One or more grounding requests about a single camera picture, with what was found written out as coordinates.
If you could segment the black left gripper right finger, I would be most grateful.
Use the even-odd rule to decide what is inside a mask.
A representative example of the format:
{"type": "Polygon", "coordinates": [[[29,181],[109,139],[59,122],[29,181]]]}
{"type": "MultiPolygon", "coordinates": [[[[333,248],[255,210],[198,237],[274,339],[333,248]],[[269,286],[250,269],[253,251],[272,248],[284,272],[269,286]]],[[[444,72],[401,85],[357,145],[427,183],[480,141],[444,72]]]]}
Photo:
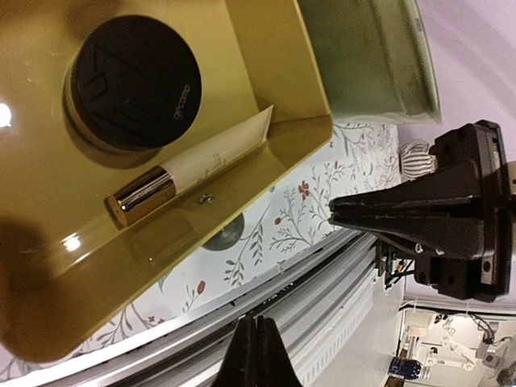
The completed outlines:
{"type": "Polygon", "coordinates": [[[272,318],[258,318],[258,386],[302,386],[272,318]]]}

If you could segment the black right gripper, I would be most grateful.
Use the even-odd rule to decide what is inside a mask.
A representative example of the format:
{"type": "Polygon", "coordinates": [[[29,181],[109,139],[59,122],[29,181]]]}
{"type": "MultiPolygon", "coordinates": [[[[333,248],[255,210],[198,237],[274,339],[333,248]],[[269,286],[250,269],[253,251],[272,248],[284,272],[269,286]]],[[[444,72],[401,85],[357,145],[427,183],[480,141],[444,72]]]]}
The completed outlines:
{"type": "Polygon", "coordinates": [[[430,156],[433,173],[332,199],[330,222],[419,243],[418,284],[492,303],[509,292],[515,246],[515,194],[501,128],[487,120],[466,124],[438,137],[430,156]],[[414,215],[390,216],[403,212],[414,215]]]}

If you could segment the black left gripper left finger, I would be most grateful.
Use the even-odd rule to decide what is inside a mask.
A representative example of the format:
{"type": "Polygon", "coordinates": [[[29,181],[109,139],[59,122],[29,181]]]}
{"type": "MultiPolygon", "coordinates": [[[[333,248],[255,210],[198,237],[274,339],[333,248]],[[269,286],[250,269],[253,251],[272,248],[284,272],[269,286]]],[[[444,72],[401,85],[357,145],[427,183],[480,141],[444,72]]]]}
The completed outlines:
{"type": "Polygon", "coordinates": [[[256,385],[256,341],[256,321],[253,318],[240,319],[212,387],[256,385]]]}

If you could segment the green hard-shell suitcase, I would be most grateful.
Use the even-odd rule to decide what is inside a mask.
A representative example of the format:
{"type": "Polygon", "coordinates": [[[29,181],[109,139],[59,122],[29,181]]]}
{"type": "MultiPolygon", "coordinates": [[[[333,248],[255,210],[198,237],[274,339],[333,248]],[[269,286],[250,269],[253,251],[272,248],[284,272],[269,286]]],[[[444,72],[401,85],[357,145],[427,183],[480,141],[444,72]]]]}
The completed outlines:
{"type": "Polygon", "coordinates": [[[336,122],[442,119],[424,24],[415,1],[300,1],[336,122]]]}

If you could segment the slim gold cosmetic pencil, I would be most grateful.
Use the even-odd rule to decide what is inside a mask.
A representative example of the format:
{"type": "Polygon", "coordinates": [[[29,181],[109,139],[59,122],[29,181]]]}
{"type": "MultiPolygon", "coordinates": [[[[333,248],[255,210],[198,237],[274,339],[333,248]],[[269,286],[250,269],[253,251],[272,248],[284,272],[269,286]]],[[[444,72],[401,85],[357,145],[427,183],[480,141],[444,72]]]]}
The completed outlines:
{"type": "Polygon", "coordinates": [[[265,142],[273,109],[267,107],[130,181],[106,198],[108,211],[128,227],[247,156],[265,142]]]}

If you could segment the drawer cabinet with dark top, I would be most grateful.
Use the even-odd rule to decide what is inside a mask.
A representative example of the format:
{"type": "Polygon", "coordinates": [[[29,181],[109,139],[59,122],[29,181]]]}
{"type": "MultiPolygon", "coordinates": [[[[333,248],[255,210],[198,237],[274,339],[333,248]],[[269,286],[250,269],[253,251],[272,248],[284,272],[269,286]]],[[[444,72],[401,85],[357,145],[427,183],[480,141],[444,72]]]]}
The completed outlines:
{"type": "Polygon", "coordinates": [[[4,1],[1,4],[1,343],[59,360],[331,137],[331,113],[296,1],[4,1]],[[69,70],[124,15],[158,19],[192,50],[200,110],[175,142],[113,153],[75,128],[69,70]],[[269,106],[263,145],[128,226],[106,198],[269,106]]]}

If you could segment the round cream compact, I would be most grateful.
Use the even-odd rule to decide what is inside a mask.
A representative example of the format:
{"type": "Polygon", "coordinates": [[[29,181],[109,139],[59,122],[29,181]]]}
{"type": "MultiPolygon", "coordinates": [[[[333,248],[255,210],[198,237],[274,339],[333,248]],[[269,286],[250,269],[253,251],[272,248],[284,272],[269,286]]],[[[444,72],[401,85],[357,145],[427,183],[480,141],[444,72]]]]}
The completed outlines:
{"type": "Polygon", "coordinates": [[[189,45],[170,26],[124,15],[87,37],[66,91],[67,113],[85,139],[108,152],[147,152],[193,125],[202,76],[189,45]]]}

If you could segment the floral white tablecloth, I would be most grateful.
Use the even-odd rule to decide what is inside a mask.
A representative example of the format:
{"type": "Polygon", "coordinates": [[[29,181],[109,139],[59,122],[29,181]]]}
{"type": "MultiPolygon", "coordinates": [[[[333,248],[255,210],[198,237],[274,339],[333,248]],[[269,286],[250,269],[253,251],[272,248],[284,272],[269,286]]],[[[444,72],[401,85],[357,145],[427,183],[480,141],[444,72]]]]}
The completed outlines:
{"type": "Polygon", "coordinates": [[[42,385],[129,351],[318,243],[334,231],[332,198],[400,182],[398,146],[394,125],[337,123],[328,144],[244,211],[234,246],[199,248],[61,360],[38,364],[2,351],[2,385],[42,385]]]}

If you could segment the aluminium front rail frame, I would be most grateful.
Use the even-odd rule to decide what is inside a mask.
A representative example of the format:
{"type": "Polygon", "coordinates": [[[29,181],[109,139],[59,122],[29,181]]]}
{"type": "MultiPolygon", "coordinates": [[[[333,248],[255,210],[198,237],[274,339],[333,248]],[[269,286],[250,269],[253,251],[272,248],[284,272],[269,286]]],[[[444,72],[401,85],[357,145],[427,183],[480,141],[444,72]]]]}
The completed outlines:
{"type": "Polygon", "coordinates": [[[342,233],[254,290],[57,386],[381,386],[402,283],[386,287],[369,235],[342,233]]]}

